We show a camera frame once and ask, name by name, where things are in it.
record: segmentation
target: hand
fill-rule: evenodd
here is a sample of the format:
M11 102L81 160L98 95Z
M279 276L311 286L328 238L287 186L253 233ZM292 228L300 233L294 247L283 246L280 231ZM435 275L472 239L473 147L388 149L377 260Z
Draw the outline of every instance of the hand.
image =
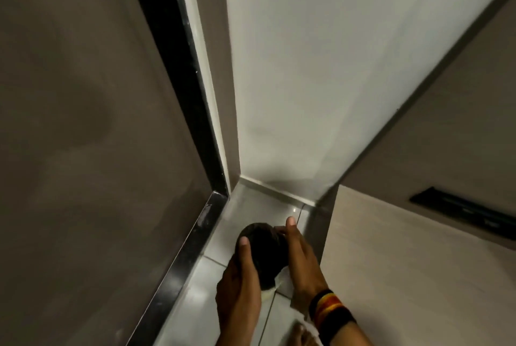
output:
M258 322L261 310L261 288L258 272L251 257L247 237L239 240L238 258L241 271L231 258L217 284L217 313L221 336L217 344L248 344Z
M321 291L328 288L323 272L317 263L312 246L304 239L297 229L296 220L289 217L286 226L276 227L283 233L288 243L288 268L290 270L294 296L307 311L312 299Z

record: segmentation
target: striped wristband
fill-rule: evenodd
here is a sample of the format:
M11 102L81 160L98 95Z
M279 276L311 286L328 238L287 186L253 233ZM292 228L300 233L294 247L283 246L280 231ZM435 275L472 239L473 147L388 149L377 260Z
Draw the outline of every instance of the striped wristband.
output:
M324 346L329 346L333 337L346 324L357 322L330 289L323 290L312 299L308 313Z

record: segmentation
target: bare foot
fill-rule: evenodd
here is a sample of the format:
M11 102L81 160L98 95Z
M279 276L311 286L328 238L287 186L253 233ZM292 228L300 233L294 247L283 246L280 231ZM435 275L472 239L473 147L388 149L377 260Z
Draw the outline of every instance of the bare foot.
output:
M287 346L318 346L315 337L301 323L294 325Z

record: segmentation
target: person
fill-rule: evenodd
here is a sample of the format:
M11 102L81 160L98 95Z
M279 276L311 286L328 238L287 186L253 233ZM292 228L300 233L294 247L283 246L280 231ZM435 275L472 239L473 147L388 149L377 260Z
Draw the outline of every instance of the person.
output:
M288 242L288 267L296 301L302 309L310 311L323 344L372 346L349 310L328 289L313 249L298 230L295 219L289 217L286 226L276 228ZM237 269L235 260L230 260L217 284L215 300L220 336L216 346L249 346L260 316L260 281L251 257L251 245L246 237L242 237L238 244L241 271ZM315 345L314 337L301 323L297 323L288 346Z

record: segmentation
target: black round object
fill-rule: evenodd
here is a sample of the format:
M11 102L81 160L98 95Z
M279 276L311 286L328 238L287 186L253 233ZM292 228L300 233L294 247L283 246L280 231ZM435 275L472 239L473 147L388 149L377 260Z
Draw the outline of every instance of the black round object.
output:
M251 243L251 254L258 271L261 289L275 287L274 279L288 265L288 245L285 236L266 223L246 226L236 241L235 258L239 268L238 241L242 236L247 237Z

